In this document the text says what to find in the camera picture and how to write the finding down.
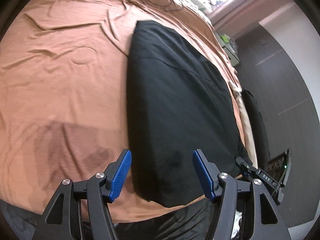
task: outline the gray tiled floor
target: gray tiled floor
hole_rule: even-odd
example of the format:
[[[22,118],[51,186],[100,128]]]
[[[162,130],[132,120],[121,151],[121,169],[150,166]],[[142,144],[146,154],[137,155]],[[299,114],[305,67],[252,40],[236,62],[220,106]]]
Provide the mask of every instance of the gray tiled floor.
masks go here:
[[[280,211],[288,227],[308,222],[320,198],[320,124],[312,98],[290,57],[263,27],[236,42],[238,78],[258,101],[271,157],[291,150]]]

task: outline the bedsheet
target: bedsheet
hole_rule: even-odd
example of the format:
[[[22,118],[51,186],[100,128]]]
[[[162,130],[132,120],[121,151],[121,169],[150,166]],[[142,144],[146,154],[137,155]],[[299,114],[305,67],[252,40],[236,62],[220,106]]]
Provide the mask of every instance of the bedsheet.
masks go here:
[[[176,30],[240,86],[212,26],[191,8],[151,1],[31,0],[20,12],[0,43],[1,199],[41,214],[64,178],[88,179],[129,147],[126,68],[137,20]],[[109,205],[114,223],[182,207],[138,197],[130,172]]]

